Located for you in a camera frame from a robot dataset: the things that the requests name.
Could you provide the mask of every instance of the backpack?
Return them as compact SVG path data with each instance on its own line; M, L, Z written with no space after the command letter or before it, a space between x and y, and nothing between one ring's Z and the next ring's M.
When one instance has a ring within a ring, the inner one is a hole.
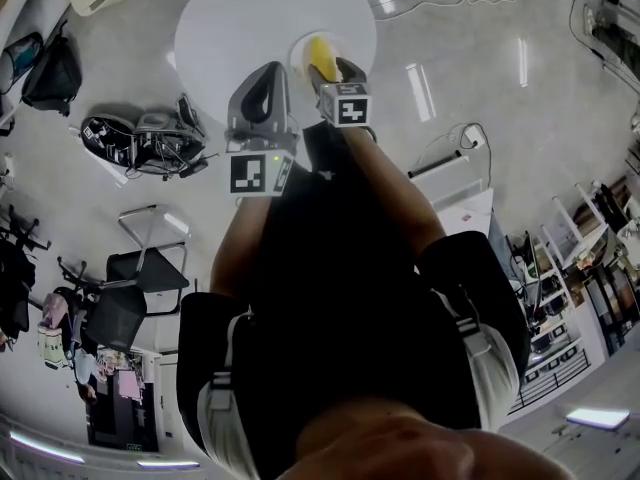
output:
M82 74L62 28L33 67L22 88L22 101L37 110L57 110L67 117L69 103L82 85Z

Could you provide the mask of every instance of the gray floor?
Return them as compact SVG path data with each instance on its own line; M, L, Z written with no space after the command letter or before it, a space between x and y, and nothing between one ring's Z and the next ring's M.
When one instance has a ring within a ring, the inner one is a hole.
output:
M369 1L376 17L385 19L422 1L458 0ZM433 141L455 124L481 123L493 152L496 211L506 232L533 226L551 197L575 183L610 181L623 170L637 97L572 37L571 1L425 5L378 23L370 81L380 145L407 170L420 159L428 163L453 151L457 144L450 140ZM132 248L116 225L118 214L153 203L170 204L188 217L193 231L188 276L207 284L235 211L222 190L219 160L187 180L163 183L143 176L121 186L68 132L97 105L174 104L182 88L169 60L187 2L128 0L90 18L71 15L84 84L70 119L22 107L15 132L0 141L0 153L10 151L16 158L16 192L7 201L37 215L42 236L54 243L51 252L39 254L36 297L60 283L58 255L85 259L102 277L109 254ZM577 33L582 2L574 16ZM419 75L417 92L412 71ZM426 109L418 106L420 93L426 95ZM222 150L222 125L203 119L211 137L207 153ZM488 181L487 149L473 152L472 160ZM175 346L177 320L153 326L144 331L145 344ZM19 400L19 393L14 395Z

